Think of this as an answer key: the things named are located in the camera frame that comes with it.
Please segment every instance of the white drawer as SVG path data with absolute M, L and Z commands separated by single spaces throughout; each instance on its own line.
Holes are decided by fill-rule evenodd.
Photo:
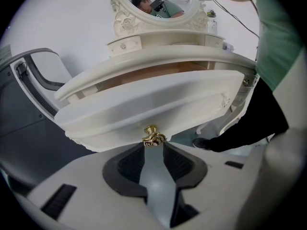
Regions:
M 110 56 L 119 56 L 135 50 L 142 49 L 140 36 L 131 36 L 120 39 L 107 45 L 110 51 Z
M 216 36 L 205 36 L 205 46 L 215 47 L 215 48 L 223 48 L 223 39 L 218 38 Z

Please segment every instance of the green shirt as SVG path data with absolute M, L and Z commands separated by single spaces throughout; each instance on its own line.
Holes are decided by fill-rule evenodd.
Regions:
M 153 10 L 150 15 L 161 17 L 161 18 L 170 18 L 173 15 L 183 11 L 182 8 L 180 8 L 177 4 L 174 4 L 173 2 L 170 2 L 168 0 L 164 0 L 163 8 L 160 9 L 160 11 Z
M 256 71 L 276 89 L 303 47 L 292 20 L 277 0 L 256 0 L 261 22 Z

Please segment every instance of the black pants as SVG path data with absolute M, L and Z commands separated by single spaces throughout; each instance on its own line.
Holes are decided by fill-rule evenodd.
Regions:
M 222 135 L 209 140 L 208 145 L 213 151 L 226 151 L 253 144 L 287 129 L 287 121 L 272 91 L 259 79 L 245 115 Z

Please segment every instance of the gold drawer knob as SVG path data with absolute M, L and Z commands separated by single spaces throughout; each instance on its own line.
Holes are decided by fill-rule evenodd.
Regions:
M 145 147 L 153 147 L 162 144 L 166 141 L 165 135 L 157 131 L 156 125 L 149 125 L 144 129 L 144 132 L 149 136 L 142 139 Z

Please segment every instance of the black shoe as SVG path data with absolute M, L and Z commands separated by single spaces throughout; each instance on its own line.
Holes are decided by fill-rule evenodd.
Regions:
M 195 148 L 212 151 L 212 149 L 208 145 L 208 141 L 209 140 L 205 138 L 196 138 L 192 141 L 192 143 Z

